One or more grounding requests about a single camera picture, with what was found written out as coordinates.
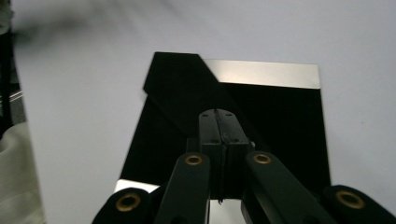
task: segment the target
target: white table surface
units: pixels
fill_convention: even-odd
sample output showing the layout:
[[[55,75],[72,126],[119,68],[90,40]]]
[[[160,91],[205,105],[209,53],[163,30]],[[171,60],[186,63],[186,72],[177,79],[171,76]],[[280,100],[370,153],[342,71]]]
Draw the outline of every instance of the white table surface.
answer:
[[[395,1],[13,0],[13,9],[50,224],[92,222],[113,192],[154,51],[318,64],[332,182],[396,214]]]

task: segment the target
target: white backdrop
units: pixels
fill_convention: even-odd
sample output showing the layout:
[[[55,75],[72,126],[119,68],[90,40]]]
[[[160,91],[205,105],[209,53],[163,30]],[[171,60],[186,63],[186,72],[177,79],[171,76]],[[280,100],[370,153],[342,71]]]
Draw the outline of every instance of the white backdrop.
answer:
[[[396,214],[395,8],[391,0],[14,0],[48,222],[90,223],[113,191],[154,51],[318,64],[332,182]]]

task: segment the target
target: brass grommet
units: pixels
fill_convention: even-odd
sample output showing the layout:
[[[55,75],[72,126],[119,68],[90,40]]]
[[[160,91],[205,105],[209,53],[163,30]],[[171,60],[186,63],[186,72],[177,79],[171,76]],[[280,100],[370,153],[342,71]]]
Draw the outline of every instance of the brass grommet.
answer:
[[[200,156],[197,155],[190,155],[186,158],[185,162],[188,165],[198,165],[202,162],[202,158]]]
[[[116,203],[116,207],[120,212],[129,212],[140,204],[140,197],[136,193],[126,193]]]
[[[253,157],[255,162],[261,163],[261,164],[268,164],[271,163],[271,157],[265,155],[265,154],[256,154]]]
[[[348,201],[345,196],[351,197],[355,202]],[[362,209],[365,206],[365,203],[361,197],[346,190],[337,191],[335,193],[335,197],[337,198],[338,202],[350,208]]]

